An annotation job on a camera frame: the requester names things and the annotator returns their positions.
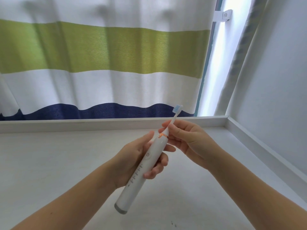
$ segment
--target white tabletop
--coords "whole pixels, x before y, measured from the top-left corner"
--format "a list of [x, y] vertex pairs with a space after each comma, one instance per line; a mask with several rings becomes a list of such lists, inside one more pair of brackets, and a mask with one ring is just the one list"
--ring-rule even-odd
[[[259, 178], [307, 209], [307, 204], [227, 129], [205, 130]], [[1, 229], [12, 228], [147, 132], [0, 134]], [[109, 197], [85, 229], [253, 229], [213, 176], [180, 151], [169, 153], [169, 165], [145, 183], [126, 215], [114, 209], [121, 190]]]

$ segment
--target person's left arm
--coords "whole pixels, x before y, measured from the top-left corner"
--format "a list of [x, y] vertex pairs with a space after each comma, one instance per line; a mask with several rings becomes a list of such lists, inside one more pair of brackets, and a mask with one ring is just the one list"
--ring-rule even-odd
[[[78, 230], [83, 229], [106, 199], [125, 186], [151, 145], [153, 131], [125, 145], [111, 160], [104, 163], [74, 187], [27, 217], [11, 230]], [[175, 151], [167, 145], [166, 151]], [[156, 166], [144, 174], [153, 179], [162, 172], [168, 157], [162, 153]]]

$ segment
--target skin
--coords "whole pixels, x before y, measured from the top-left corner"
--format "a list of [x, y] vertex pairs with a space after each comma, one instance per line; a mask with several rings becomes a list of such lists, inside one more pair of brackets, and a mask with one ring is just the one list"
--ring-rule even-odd
[[[267, 185], [224, 151], [201, 127], [176, 120], [169, 129], [165, 151], [179, 148], [190, 160], [207, 169], [235, 201], [255, 229], [306, 229], [307, 212]], [[20, 222], [14, 230], [82, 229], [112, 192], [125, 186], [151, 145], [154, 132], [125, 145], [66, 193]], [[162, 172], [168, 157], [162, 153], [155, 167], [144, 174], [153, 179]]]

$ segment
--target toothbrush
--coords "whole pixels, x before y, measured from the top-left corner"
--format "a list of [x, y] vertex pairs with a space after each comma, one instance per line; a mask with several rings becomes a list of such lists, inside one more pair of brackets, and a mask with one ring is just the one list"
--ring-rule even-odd
[[[173, 112], [175, 116], [172, 118], [171, 123], [174, 123], [176, 117], [182, 111], [182, 105], [174, 107]], [[133, 203], [135, 197], [142, 188], [144, 182], [143, 174], [150, 171], [159, 159], [162, 151], [164, 150], [169, 136], [169, 130], [166, 128], [152, 143], [148, 151], [144, 155], [142, 161], [128, 181], [118, 200], [114, 204], [115, 209], [121, 213], [126, 214]]]

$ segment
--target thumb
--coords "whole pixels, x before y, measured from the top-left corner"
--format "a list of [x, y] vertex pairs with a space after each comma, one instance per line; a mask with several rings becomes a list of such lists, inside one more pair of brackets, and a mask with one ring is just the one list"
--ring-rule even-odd
[[136, 145], [143, 146], [144, 144], [148, 143], [154, 137], [154, 131], [148, 132], [146, 135], [136, 139], [134, 142]]
[[191, 132], [182, 130], [178, 127], [176, 127], [174, 124], [169, 124], [168, 126], [169, 132], [179, 139], [184, 140], [185, 142], [189, 143], [193, 141], [193, 136]]

